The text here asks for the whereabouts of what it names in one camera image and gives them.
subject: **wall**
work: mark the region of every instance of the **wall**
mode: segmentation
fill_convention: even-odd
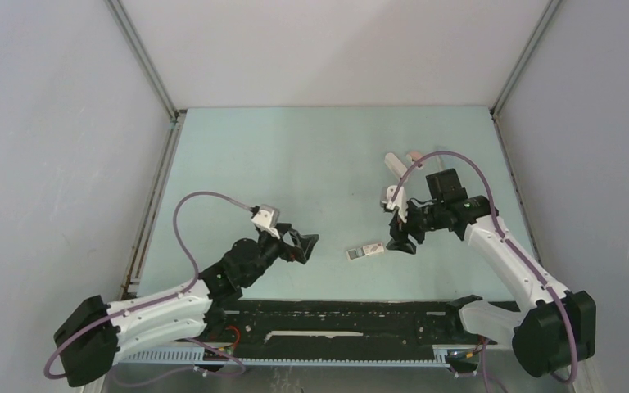
[[[124,1],[179,108],[489,106],[547,3]]]
[[[597,301],[609,391],[629,391],[629,2],[565,2],[501,118],[544,264]]]
[[[168,125],[102,0],[0,1],[0,392],[71,391],[52,334],[118,294]]]

